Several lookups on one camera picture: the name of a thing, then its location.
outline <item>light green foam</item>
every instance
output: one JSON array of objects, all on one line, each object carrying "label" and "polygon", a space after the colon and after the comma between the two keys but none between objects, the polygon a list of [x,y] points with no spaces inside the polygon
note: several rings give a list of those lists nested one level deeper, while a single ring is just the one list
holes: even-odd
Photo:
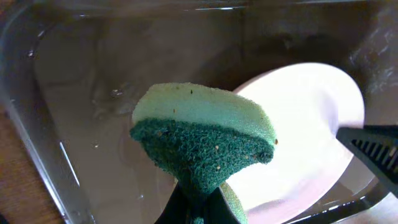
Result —
[{"label": "light green foam", "polygon": [[275,145],[275,132],[262,108],[230,91],[191,83],[156,84],[138,102],[132,120],[173,119],[217,124],[265,139]]}]

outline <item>stainless steel sink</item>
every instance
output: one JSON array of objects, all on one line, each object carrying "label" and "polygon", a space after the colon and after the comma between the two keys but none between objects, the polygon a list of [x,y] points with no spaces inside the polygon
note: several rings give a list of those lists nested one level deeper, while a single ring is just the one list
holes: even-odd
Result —
[{"label": "stainless steel sink", "polygon": [[[3,15],[0,94],[67,223],[153,223],[174,178],[128,138],[149,86],[233,90],[323,62],[358,83],[366,124],[398,124],[398,2],[21,1]],[[357,159],[290,220],[331,223],[388,191]]]}]

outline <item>white plate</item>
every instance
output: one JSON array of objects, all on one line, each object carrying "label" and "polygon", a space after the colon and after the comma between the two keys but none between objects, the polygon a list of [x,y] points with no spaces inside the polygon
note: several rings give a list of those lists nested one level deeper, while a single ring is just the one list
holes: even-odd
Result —
[{"label": "white plate", "polygon": [[227,183],[249,223],[290,220],[328,192],[353,158],[335,134],[339,126],[363,126],[361,92],[345,72],[320,63],[264,73],[234,92],[263,107],[279,143],[269,164],[247,167]]}]

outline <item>dish sponge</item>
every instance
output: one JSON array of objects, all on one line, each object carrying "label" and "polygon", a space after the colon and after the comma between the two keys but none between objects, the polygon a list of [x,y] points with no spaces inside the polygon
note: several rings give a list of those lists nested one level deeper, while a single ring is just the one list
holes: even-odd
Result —
[{"label": "dish sponge", "polygon": [[231,92],[191,83],[157,84],[140,99],[130,134],[174,175],[192,204],[229,176],[271,161],[277,144],[261,107]]}]

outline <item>sponge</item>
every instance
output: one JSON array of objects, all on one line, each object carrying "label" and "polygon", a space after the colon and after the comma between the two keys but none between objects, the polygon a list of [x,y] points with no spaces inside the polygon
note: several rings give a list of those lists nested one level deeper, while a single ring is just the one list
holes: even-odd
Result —
[{"label": "sponge", "polygon": [[174,175],[192,204],[229,176],[271,161],[277,143],[261,107],[231,92],[194,85],[152,86],[133,112],[131,136]]}]

